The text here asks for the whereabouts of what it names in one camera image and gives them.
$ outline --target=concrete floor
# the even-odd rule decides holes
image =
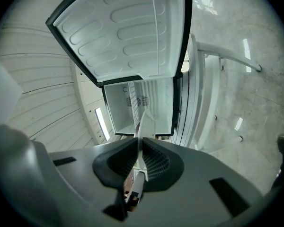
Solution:
[[[265,194],[282,162],[276,140],[284,134],[284,26],[266,0],[193,0],[191,31],[262,66],[259,73],[222,60],[218,119],[202,150]],[[238,136],[243,141],[235,143]]]

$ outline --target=mini fridge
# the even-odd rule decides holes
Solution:
[[[115,134],[134,135],[149,109],[157,136],[173,135],[192,0],[64,0],[46,21],[102,88]]]

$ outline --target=black shoe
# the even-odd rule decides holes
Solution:
[[[284,154],[284,135],[280,136],[277,140],[279,151]]]

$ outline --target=floor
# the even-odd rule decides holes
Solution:
[[[284,26],[266,0],[193,1],[197,41],[232,49],[262,66],[259,73],[222,59],[217,120],[202,150],[265,194],[282,162],[276,140],[284,134]]]

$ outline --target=white table leg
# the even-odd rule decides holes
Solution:
[[[231,50],[224,49],[216,45],[202,43],[202,42],[197,42],[197,48],[199,51],[203,51],[206,54],[223,57],[223,58],[241,63],[256,71],[261,71],[261,66],[258,65],[255,61],[250,60],[242,55],[239,55]]]

